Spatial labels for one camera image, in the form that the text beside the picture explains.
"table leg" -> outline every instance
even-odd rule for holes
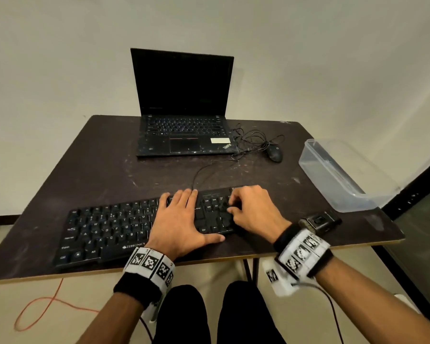
[[[258,285],[259,258],[253,258],[253,283]]]
[[[248,267],[248,260],[243,260],[243,262],[244,262],[245,274],[247,275],[247,281],[251,283],[252,275],[250,274],[250,268]]]

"red cable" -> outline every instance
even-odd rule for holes
[[[59,286],[57,287],[57,290],[56,290],[56,293],[54,294],[54,296],[52,296],[52,297],[40,297],[40,298],[36,298],[36,299],[34,299],[33,301],[31,301],[31,302],[29,302],[26,306],[25,306],[25,308],[22,310],[22,312],[19,314],[19,316],[16,318],[16,321],[15,321],[15,324],[14,324],[14,330],[15,331],[18,331],[18,332],[23,332],[23,331],[27,331],[28,329],[30,329],[30,328],[32,328],[32,326],[34,325],[34,324],[36,324],[38,321],[40,321],[40,319],[43,317],[43,315],[46,313],[46,310],[48,310],[48,308],[49,308],[49,306],[51,305],[51,303],[53,302],[53,301],[58,301],[58,302],[61,302],[61,303],[63,303],[63,304],[65,304],[66,306],[70,306],[70,307],[72,307],[72,308],[74,308],[74,309],[77,309],[77,310],[86,310],[86,311],[88,311],[88,312],[94,312],[94,313],[98,313],[99,311],[98,310],[95,310],[95,309],[88,309],[88,308],[81,308],[81,307],[78,307],[78,306],[74,306],[73,304],[70,304],[70,303],[68,303],[68,302],[66,302],[66,301],[63,301],[63,300],[60,300],[60,299],[58,299],[58,298],[56,298],[56,296],[57,296],[57,293],[59,292],[59,289],[60,289],[60,287],[61,287],[61,285],[62,285],[62,282],[64,281],[64,278],[62,278],[61,279],[61,281],[60,281],[60,283],[59,283]],[[49,303],[48,303],[48,305],[46,306],[46,308],[45,308],[45,310],[42,312],[42,314],[40,315],[40,317],[39,318],[37,318],[32,324],[30,324],[30,325],[28,325],[26,328],[18,328],[18,323],[19,323],[19,320],[21,319],[21,316],[23,315],[23,313],[26,311],[26,309],[29,307],[29,305],[30,304],[32,304],[33,302],[36,302],[36,301],[39,301],[39,300],[50,300],[49,301]]]

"plastic container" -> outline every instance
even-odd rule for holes
[[[371,210],[400,192],[393,179],[341,140],[307,140],[299,165],[338,212]]]

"laptop screen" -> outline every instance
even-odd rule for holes
[[[234,57],[131,48],[142,115],[225,115]]]

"black keyboard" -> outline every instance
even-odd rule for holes
[[[232,188],[200,191],[194,225],[202,234],[227,234],[237,227],[226,211]],[[127,258],[144,246],[158,210],[159,198],[73,209],[65,221],[54,265],[68,268]]]
[[[226,136],[223,122],[214,117],[169,117],[150,116],[147,123],[147,135],[207,135]]]

